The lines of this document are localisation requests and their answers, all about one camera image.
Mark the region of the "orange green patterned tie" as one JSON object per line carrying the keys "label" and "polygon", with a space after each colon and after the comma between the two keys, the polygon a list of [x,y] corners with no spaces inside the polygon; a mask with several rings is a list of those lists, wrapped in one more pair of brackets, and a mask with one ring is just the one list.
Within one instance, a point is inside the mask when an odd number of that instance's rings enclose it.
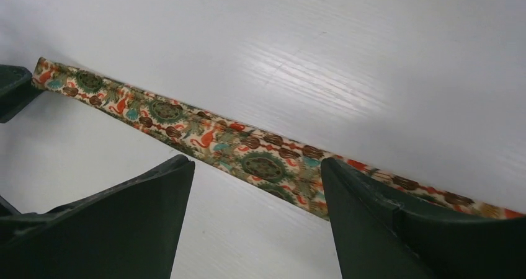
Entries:
{"label": "orange green patterned tie", "polygon": [[40,58],[34,87],[76,99],[322,219],[321,162],[333,153],[85,69]]}

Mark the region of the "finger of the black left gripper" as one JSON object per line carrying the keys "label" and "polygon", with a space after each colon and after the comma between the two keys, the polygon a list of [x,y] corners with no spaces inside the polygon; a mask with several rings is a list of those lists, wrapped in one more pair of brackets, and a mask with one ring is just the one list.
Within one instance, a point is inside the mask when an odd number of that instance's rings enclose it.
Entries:
{"label": "finger of the black left gripper", "polygon": [[1,123],[7,123],[43,91],[32,83],[25,67],[1,65]]}

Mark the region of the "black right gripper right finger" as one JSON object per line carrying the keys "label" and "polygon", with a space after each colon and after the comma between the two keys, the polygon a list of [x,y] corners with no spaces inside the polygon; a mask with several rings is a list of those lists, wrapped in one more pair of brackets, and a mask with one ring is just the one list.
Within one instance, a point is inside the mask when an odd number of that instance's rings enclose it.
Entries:
{"label": "black right gripper right finger", "polygon": [[321,163],[343,278],[524,278],[525,218],[431,204],[334,158]]}

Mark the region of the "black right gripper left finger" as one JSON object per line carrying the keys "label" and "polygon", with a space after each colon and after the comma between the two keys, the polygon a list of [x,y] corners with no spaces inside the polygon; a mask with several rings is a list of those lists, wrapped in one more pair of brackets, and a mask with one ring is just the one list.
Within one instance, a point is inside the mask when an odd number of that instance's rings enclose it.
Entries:
{"label": "black right gripper left finger", "polygon": [[46,213],[1,218],[2,278],[169,278],[195,163],[168,159]]}

